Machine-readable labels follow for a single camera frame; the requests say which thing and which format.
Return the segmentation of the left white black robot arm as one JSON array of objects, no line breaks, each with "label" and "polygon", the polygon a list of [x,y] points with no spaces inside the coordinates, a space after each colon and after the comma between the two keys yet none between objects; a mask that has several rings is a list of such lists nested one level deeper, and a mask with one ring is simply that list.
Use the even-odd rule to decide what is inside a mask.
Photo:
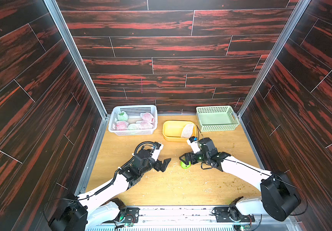
[{"label": "left white black robot arm", "polygon": [[164,172],[170,159],[158,160],[163,145],[141,143],[132,158],[119,167],[111,180],[78,196],[68,194],[47,222],[52,231],[88,231],[106,222],[114,221],[122,211],[122,201],[113,198],[136,185],[145,173],[154,169]]}]

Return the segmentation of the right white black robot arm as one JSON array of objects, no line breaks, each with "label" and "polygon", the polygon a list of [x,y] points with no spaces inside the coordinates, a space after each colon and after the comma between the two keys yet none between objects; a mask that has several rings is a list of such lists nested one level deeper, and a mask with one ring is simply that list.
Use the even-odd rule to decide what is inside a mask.
[{"label": "right white black robot arm", "polygon": [[257,188],[261,195],[254,198],[238,197],[229,204],[228,217],[236,222],[249,215],[269,215],[284,221],[301,204],[300,194],[287,175],[254,167],[238,160],[231,154],[220,152],[210,138],[198,140],[190,137],[187,144],[192,151],[179,157],[180,165],[188,168],[195,164],[206,164],[238,177]]}]

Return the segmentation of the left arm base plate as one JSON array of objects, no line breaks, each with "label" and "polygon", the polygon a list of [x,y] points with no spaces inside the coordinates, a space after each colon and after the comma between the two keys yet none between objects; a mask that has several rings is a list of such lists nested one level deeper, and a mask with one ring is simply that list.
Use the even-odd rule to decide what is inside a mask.
[{"label": "left arm base plate", "polygon": [[115,223],[138,223],[140,216],[140,208],[137,207],[126,207],[120,209],[119,214],[114,219]]}]

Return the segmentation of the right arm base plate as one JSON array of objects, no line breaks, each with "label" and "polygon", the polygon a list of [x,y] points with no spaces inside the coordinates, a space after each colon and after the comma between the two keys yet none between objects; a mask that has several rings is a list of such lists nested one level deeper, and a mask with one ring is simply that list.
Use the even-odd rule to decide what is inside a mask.
[{"label": "right arm base plate", "polygon": [[242,215],[235,207],[215,207],[212,210],[217,222],[254,222],[255,218],[251,215]]}]

